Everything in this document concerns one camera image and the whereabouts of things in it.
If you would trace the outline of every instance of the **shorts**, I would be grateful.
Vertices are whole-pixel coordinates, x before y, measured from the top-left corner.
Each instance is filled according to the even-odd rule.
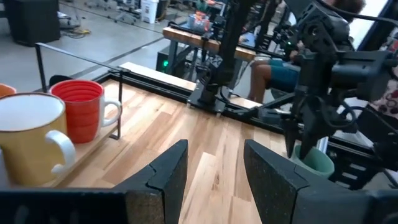
[[[297,80],[299,79],[299,72],[285,68],[282,60],[269,60],[268,64],[271,66],[271,81],[267,88],[275,88],[287,93],[294,91]]]

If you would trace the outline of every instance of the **red mug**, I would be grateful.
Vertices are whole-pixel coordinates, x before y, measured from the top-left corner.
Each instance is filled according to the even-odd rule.
[[[115,123],[122,113],[121,103],[105,98],[104,88],[93,81],[62,81],[51,87],[50,93],[66,104],[68,137],[73,143],[94,140],[101,127]],[[111,119],[104,117],[108,105],[115,105],[118,109],[116,116]]]

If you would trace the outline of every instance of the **mug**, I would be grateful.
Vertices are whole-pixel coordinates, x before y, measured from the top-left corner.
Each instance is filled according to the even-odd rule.
[[[335,164],[325,153],[313,147],[307,156],[303,160],[300,160],[300,149],[301,145],[294,147],[292,157],[290,158],[292,162],[326,179],[335,172]]]
[[[0,83],[0,97],[16,94],[17,90],[11,86]]]
[[[15,184],[42,185],[69,169],[76,152],[66,133],[60,98],[45,93],[0,98],[0,146]]]
[[[61,98],[67,107],[68,137],[74,143],[87,143],[100,133],[101,127],[114,124],[121,116],[118,100],[104,97],[104,88],[89,80],[65,80],[55,84],[50,93]],[[105,119],[105,107],[115,105],[117,114]]]

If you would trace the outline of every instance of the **desk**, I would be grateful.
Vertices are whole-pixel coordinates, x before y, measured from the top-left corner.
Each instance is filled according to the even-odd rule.
[[[133,63],[122,67],[190,90],[195,87],[192,82]],[[103,85],[109,97],[117,95],[116,82]],[[254,139],[283,154],[283,136],[233,119],[216,118],[132,86],[123,88],[121,139],[106,140],[63,183],[64,187],[113,187],[176,141],[188,139],[188,176],[180,223],[261,224],[245,173],[243,143]],[[257,105],[243,98],[233,98],[233,102],[248,108]]]
[[[171,27],[166,27],[163,29],[163,36],[166,39],[170,40],[169,66],[172,66],[174,64],[174,60],[177,55],[178,43],[187,44],[187,45],[195,48],[194,57],[192,59],[193,62],[196,61],[196,59],[197,59],[196,58],[197,48],[203,47],[203,41],[201,39],[201,36],[191,34],[189,32],[185,32],[185,31],[177,30],[177,29],[174,29]],[[217,43],[217,41],[215,41],[215,40],[209,40],[205,44],[205,50],[208,50],[209,52],[212,52],[212,53],[217,53],[219,47],[220,47],[219,43]],[[242,47],[236,48],[235,58],[237,59],[237,61],[235,63],[234,77],[232,79],[231,85],[229,86],[230,89],[233,89],[233,87],[236,83],[236,80],[238,79],[242,61],[250,62],[251,60],[254,59],[255,56],[256,56],[256,53],[252,50],[244,49]]]

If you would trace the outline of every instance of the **gray floor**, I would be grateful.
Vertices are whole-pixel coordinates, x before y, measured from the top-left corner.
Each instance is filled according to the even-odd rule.
[[[83,0],[75,4],[60,3],[60,10],[70,16],[77,13],[81,20],[81,28],[89,29],[90,35],[82,39],[73,39],[63,36],[60,40],[49,45],[72,52],[77,55],[118,66],[125,62],[133,62],[149,68],[155,68],[157,52],[167,47],[169,40],[162,38],[161,31],[167,21],[158,24],[147,24],[137,21],[134,26],[112,19],[117,12],[111,3],[107,11],[101,8],[88,8]],[[177,22],[186,19],[187,12],[169,10],[168,14],[178,14]],[[48,78],[54,74],[79,76],[92,79],[102,75],[107,68],[100,68],[92,63],[85,62],[51,50],[43,50],[45,74]],[[17,88],[18,91],[34,91],[41,88],[39,71],[34,48],[15,44],[10,36],[7,20],[0,19],[0,83]],[[249,92],[250,72],[248,67],[243,73],[234,92],[246,97]],[[264,102],[272,101],[270,91],[266,91]],[[368,188],[388,188],[385,177],[378,175]]]

